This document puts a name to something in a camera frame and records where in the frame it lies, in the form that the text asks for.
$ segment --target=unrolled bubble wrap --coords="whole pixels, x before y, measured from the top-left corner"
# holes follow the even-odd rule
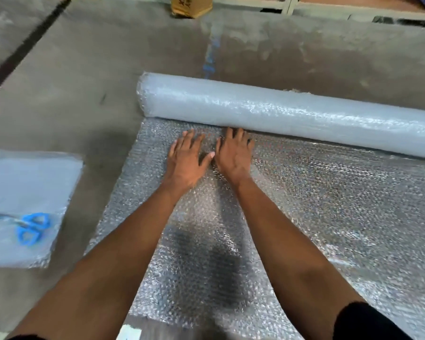
[[[0,267],[45,268],[83,162],[66,153],[0,150],[0,213],[22,217],[44,212],[50,227],[32,246],[18,243],[16,224],[0,219]]]
[[[243,127],[425,158],[425,111],[237,85],[143,74],[146,116]]]
[[[191,127],[146,119],[88,250],[157,188],[170,144]],[[425,339],[425,160],[252,134],[251,174],[373,306]],[[299,339],[227,182],[213,168],[176,205],[130,314],[183,327]]]

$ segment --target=scissors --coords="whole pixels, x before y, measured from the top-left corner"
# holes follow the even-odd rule
[[[50,215],[36,212],[21,218],[0,213],[0,219],[9,219],[17,224],[17,240],[23,246],[32,246],[41,239],[44,230],[50,227]]]

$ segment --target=right hand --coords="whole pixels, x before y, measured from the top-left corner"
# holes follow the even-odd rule
[[[237,187],[243,179],[250,179],[250,162],[255,141],[249,141],[249,133],[238,129],[233,137],[233,130],[227,128],[225,138],[217,139],[216,164],[232,187]]]

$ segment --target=bubble wrap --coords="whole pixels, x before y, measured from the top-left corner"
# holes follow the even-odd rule
[[[170,144],[193,127],[213,150],[221,129],[146,119],[88,250],[159,185]],[[346,279],[425,339],[425,160],[252,134],[251,174]],[[269,283],[227,182],[213,168],[177,204],[130,314],[260,339],[300,339]]]

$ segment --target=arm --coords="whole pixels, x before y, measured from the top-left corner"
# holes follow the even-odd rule
[[[48,340],[114,340],[176,203],[204,175],[204,135],[183,132],[170,148],[159,188],[46,293],[10,334]]]
[[[242,129],[217,141],[216,164],[233,188],[274,292],[305,339],[332,339],[337,315],[364,302],[318,248],[253,182],[254,142]]]

